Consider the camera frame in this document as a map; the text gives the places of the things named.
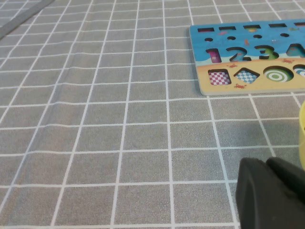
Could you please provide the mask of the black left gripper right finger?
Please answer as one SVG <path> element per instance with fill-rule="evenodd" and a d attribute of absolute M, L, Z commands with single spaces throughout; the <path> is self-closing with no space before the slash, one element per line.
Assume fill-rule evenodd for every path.
<path fill-rule="evenodd" d="M 266 164 L 296 194 L 297 198 L 304 203 L 305 171 L 279 157 L 270 157 L 267 159 Z"/>

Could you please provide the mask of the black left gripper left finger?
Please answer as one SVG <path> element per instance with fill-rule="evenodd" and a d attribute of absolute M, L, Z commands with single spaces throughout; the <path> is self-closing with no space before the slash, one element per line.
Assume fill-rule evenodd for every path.
<path fill-rule="evenodd" d="M 305 203 L 277 177 L 266 161 L 241 159 L 235 199 L 243 229 L 305 227 Z"/>

